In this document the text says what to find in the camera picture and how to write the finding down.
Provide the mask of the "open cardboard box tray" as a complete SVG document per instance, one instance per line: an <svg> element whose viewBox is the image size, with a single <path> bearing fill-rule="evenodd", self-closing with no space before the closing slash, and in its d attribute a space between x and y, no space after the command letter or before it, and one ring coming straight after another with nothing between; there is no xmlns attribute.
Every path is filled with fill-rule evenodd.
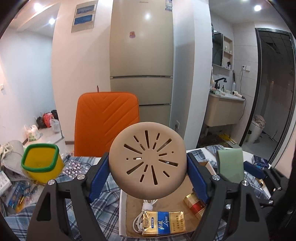
<svg viewBox="0 0 296 241"><path fill-rule="evenodd" d="M183 211L187 232L193 232L199 225L199 220L192 214L191 210L184 203L185 196L194 192L193 185L188 176L185 177L181 186L170 195L159 199L153 205L153 211ZM128 238L144 238L141 233L136 233L132 228L134 219L142 210L143 200L129 196L125 192L120 192L119 199L119 235Z"/></svg>

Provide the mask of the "dark blue box on table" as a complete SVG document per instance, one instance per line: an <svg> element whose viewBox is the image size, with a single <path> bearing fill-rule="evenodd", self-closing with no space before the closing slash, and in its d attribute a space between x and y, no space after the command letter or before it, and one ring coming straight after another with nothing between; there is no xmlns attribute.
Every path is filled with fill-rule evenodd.
<svg viewBox="0 0 296 241"><path fill-rule="evenodd" d="M252 156L252 164L254 166L257 166L260 169L269 168L269 163L268 163L267 159L261 158L256 155Z"/></svg>

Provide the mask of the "bathroom mirror cabinet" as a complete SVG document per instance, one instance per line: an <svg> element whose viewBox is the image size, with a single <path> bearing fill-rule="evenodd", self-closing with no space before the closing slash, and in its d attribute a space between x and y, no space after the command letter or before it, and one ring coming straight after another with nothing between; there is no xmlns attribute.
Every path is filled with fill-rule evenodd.
<svg viewBox="0 0 296 241"><path fill-rule="evenodd" d="M233 41L217 30L212 31L212 64L224 69L233 68Z"/></svg>

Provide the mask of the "blue gold cigarette pack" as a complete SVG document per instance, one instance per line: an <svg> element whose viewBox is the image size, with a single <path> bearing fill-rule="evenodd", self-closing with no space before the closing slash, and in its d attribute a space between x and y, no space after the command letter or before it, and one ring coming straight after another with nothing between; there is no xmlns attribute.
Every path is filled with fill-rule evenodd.
<svg viewBox="0 0 296 241"><path fill-rule="evenodd" d="M144 211L142 215L142 235L176 235L186 232L183 211Z"/></svg>

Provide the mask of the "beige round vented disc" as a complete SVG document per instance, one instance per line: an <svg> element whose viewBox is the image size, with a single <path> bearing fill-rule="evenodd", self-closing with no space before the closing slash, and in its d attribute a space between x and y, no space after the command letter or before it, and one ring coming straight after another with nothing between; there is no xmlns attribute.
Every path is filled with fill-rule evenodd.
<svg viewBox="0 0 296 241"><path fill-rule="evenodd" d="M160 123L141 122L121 131L108 157L116 184L138 199L160 199L173 193L187 173L182 137Z"/></svg>

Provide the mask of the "beige three-door refrigerator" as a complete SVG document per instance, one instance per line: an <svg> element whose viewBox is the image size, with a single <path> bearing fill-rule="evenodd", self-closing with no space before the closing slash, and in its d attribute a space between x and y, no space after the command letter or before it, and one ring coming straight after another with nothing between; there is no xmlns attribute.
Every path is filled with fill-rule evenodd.
<svg viewBox="0 0 296 241"><path fill-rule="evenodd" d="M110 88L137 96L140 121L169 125L173 86L171 1L114 1Z"/></svg>

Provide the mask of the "pill blister sheet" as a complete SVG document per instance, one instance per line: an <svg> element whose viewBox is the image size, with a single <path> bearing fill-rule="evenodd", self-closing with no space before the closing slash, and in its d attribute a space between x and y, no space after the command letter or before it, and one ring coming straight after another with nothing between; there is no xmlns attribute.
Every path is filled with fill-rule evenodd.
<svg viewBox="0 0 296 241"><path fill-rule="evenodd" d="M90 169L90 165L87 163L81 163L75 160L69 160L65 163L62 170L62 174L70 179L76 178L78 175L86 174Z"/></svg>

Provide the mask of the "black faucet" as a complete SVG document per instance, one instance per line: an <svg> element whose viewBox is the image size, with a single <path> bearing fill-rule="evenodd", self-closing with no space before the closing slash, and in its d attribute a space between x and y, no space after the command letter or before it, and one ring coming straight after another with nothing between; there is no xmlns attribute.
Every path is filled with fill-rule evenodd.
<svg viewBox="0 0 296 241"><path fill-rule="evenodd" d="M222 81L223 80L223 82L227 82L227 79L225 78L225 77L221 77L221 78L219 78L219 79L216 79L216 80L214 80L214 83L215 83L215 85L214 85L214 88L215 89L220 89L220 81Z"/></svg>

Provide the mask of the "yellow bin green rim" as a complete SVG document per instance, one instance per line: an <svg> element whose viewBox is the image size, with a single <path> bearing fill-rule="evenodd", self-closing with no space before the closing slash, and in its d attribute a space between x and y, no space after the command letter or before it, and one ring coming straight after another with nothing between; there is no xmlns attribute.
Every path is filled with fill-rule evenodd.
<svg viewBox="0 0 296 241"><path fill-rule="evenodd" d="M57 145L41 143L26 148L21 167L32 180L46 184L59 176L64 163Z"/></svg>

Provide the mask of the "white plastic bag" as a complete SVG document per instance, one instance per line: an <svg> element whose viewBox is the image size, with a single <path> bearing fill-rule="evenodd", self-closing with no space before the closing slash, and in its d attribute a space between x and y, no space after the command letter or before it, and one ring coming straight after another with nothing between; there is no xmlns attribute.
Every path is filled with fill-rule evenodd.
<svg viewBox="0 0 296 241"><path fill-rule="evenodd" d="M24 129L29 142L37 141L41 137L36 125L24 126Z"/></svg>

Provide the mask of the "red gold cigarette pack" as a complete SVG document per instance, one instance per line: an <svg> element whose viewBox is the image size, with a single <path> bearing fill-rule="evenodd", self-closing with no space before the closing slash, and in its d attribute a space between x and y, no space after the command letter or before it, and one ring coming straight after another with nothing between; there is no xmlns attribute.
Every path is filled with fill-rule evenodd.
<svg viewBox="0 0 296 241"><path fill-rule="evenodd" d="M197 195L192 192L191 194L185 196L184 203L191 210L192 214L200 221L206 209L206 205L202 200L200 200Z"/></svg>

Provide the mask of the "beige cloth bag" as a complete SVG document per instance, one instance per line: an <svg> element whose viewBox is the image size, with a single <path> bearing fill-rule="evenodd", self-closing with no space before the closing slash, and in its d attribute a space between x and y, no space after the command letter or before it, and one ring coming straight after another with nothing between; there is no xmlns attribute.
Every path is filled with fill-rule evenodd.
<svg viewBox="0 0 296 241"><path fill-rule="evenodd" d="M21 166L23 155L24 147L22 142L18 140L1 145L1 165L12 172L25 176Z"/></svg>

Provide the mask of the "green paper card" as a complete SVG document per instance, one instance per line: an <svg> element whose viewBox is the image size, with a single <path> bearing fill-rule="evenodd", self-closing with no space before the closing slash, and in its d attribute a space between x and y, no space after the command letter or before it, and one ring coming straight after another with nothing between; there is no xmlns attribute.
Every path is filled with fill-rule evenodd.
<svg viewBox="0 0 296 241"><path fill-rule="evenodd" d="M244 161L241 148L218 150L216 159L218 173L229 182L240 183L244 179Z"/></svg>

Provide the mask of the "red plastic bag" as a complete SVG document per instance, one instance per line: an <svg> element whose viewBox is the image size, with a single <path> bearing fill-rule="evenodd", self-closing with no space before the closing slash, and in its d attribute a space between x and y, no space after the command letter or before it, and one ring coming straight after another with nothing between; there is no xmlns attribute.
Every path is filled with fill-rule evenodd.
<svg viewBox="0 0 296 241"><path fill-rule="evenodd" d="M51 119L53 119L53 114L52 113L44 113L43 114L43 121L44 124L46 125L47 128L51 127Z"/></svg>

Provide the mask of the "bathroom vanity cabinet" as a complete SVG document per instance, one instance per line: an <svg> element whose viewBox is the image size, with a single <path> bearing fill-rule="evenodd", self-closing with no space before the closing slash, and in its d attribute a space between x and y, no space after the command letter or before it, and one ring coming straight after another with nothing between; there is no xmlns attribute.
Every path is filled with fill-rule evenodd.
<svg viewBox="0 0 296 241"><path fill-rule="evenodd" d="M209 93L204 124L209 127L237 124L246 102L231 94Z"/></svg>

